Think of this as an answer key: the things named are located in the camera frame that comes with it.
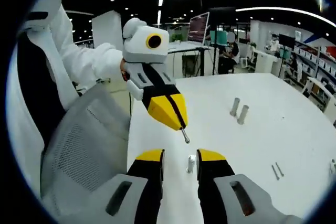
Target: metal peg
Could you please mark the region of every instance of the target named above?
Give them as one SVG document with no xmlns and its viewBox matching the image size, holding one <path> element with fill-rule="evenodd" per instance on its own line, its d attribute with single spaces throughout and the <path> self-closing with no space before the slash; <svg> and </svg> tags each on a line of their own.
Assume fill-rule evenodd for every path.
<svg viewBox="0 0 336 224">
<path fill-rule="evenodd" d="M 272 169 L 273 169 L 273 172 L 274 172 L 274 174 L 275 174 L 275 177 L 277 178 L 277 180 L 279 180 L 280 178 L 278 177 L 278 174 L 277 174 L 277 172 L 275 171 L 275 169 L 274 169 L 274 166 L 272 165 Z"/>
<path fill-rule="evenodd" d="M 196 162 L 196 155 L 190 155 L 188 158 L 187 173 L 193 173 Z"/>
<path fill-rule="evenodd" d="M 187 134 L 185 133 L 184 129 L 181 129 L 181 131 L 182 131 L 182 134 L 183 134 L 183 136 L 184 136 L 184 141 L 185 141 L 187 144 L 190 143 L 190 139 L 189 139 L 189 137 L 187 136 Z"/>
<path fill-rule="evenodd" d="M 277 162 L 275 162 L 275 165 L 277 166 L 277 168 L 279 169 L 279 172 L 280 172 L 280 175 L 282 176 L 282 177 L 284 177 L 284 174 L 282 173 L 282 171 L 280 170 L 280 167 L 279 167 L 279 165 L 278 165 L 278 163 Z"/>
<path fill-rule="evenodd" d="M 233 102 L 233 107 L 232 110 L 230 111 L 231 116 L 236 116 L 237 115 L 237 109 L 239 106 L 240 99 L 238 97 L 235 98 L 235 101 Z"/>
<path fill-rule="evenodd" d="M 240 113 L 240 116 L 239 116 L 239 118 L 238 118 L 238 120 L 237 120 L 237 122 L 238 122 L 240 125 L 244 124 L 244 120 L 245 120 L 245 117 L 246 117 L 248 108 L 249 108 L 249 106 L 247 106 L 247 105 L 244 105 L 244 106 L 243 106 L 242 112 Z"/>
</svg>

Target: computer monitor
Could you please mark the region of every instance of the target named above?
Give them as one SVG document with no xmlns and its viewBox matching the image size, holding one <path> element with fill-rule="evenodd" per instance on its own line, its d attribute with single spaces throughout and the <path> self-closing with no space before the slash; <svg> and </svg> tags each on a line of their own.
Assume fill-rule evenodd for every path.
<svg viewBox="0 0 336 224">
<path fill-rule="evenodd" d="M 209 12 L 191 18 L 187 41 L 193 44 L 204 45 L 208 21 Z"/>
<path fill-rule="evenodd" d="M 294 49 L 295 46 L 295 38 L 289 37 L 283 34 L 279 34 L 279 44 Z"/>
</svg>

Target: desk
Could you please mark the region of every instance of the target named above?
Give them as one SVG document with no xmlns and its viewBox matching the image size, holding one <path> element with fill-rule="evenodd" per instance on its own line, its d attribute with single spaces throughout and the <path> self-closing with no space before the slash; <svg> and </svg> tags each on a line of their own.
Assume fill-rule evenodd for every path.
<svg viewBox="0 0 336 224">
<path fill-rule="evenodd" d="M 272 73 L 276 77 L 279 76 L 281 59 L 257 49 L 253 49 L 253 52 L 258 54 L 255 73 Z"/>
<path fill-rule="evenodd" d="M 175 55 L 177 53 L 186 53 L 186 52 L 194 52 L 199 51 L 200 53 L 200 75 L 204 76 L 204 69 L 205 69 L 205 57 L 204 52 L 205 50 L 210 50 L 209 46 L 202 46 L 202 45 L 194 45 L 187 41 L 182 42 L 171 42 L 168 46 L 168 57 L 166 59 L 166 65 L 168 72 L 174 78 L 182 78 L 182 54 Z"/>
<path fill-rule="evenodd" d="M 151 118 L 135 101 L 130 125 L 128 168 L 142 152 L 164 148 L 163 199 L 158 223 L 203 223 L 196 173 L 187 158 L 205 148 L 226 156 L 285 214 L 305 217 L 328 186 L 328 165 L 336 153 L 336 131 L 301 93 L 266 73 L 225 74 L 176 80 L 184 95 L 191 142 Z M 235 97 L 250 109 L 244 125 L 229 115 Z M 284 177 L 276 180 L 271 164 Z"/>
<path fill-rule="evenodd" d="M 314 83 L 320 89 L 322 89 L 324 93 L 329 97 L 329 101 L 327 102 L 327 105 L 325 106 L 326 108 L 324 109 L 324 114 L 329 119 L 329 121 L 334 124 L 334 122 L 336 121 L 336 98 L 333 96 L 332 93 L 330 93 L 328 89 L 325 88 L 325 86 L 319 80 L 313 77 L 308 77 L 308 80 L 310 81 L 310 83 L 307 82 L 303 90 L 307 89 L 308 94 L 310 94 L 312 88 L 311 83 Z"/>
</svg>

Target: shelf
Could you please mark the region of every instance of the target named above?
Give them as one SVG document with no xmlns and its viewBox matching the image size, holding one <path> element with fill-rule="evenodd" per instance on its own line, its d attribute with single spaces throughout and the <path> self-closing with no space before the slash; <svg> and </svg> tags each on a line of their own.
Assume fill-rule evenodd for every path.
<svg viewBox="0 0 336 224">
<path fill-rule="evenodd" d="M 319 49 L 317 49 L 317 48 L 315 48 L 315 47 L 309 46 L 308 44 L 303 43 L 303 42 L 300 42 L 300 41 L 295 41 L 295 42 L 300 43 L 300 44 L 302 44 L 302 45 L 304 45 L 304 46 L 307 46 L 307 47 L 309 47 L 309 48 L 311 48 L 311 49 L 314 49 L 314 50 L 317 51 L 317 52 L 319 51 L 320 54 L 324 55 L 328 60 L 330 60 L 330 61 L 332 61 L 333 63 L 336 64 L 336 59 L 335 59 L 335 58 L 333 58 L 333 57 L 331 57 L 331 56 L 325 54 L 325 53 L 322 52 L 321 50 L 319 50 Z"/>
<path fill-rule="evenodd" d="M 326 71 L 324 68 L 319 66 L 319 69 L 321 69 L 330 79 L 333 80 L 333 83 L 336 84 L 336 77 L 333 76 L 330 72 Z"/>
</svg>

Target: white lab coat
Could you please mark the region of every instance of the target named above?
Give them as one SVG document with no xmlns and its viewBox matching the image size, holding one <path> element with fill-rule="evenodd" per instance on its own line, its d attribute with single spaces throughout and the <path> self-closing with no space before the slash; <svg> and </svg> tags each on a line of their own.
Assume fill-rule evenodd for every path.
<svg viewBox="0 0 336 224">
<path fill-rule="evenodd" d="M 91 87 L 98 79 L 121 81 L 122 51 L 104 43 L 97 48 L 80 48 L 72 38 L 72 23 L 63 6 L 50 24 L 52 38 L 71 81 Z"/>
<path fill-rule="evenodd" d="M 99 78 L 122 80 L 122 52 L 108 43 L 95 49 L 79 48 L 73 44 L 72 24 L 62 6 L 52 20 L 50 29 L 31 29 L 27 36 L 45 52 L 50 75 L 57 85 L 60 102 L 65 110 L 78 98 L 71 81 L 88 87 L 93 86 Z M 44 141 L 29 114 L 20 88 L 17 45 L 8 71 L 6 110 L 14 155 L 28 185 L 40 197 L 40 162 Z"/>
</svg>

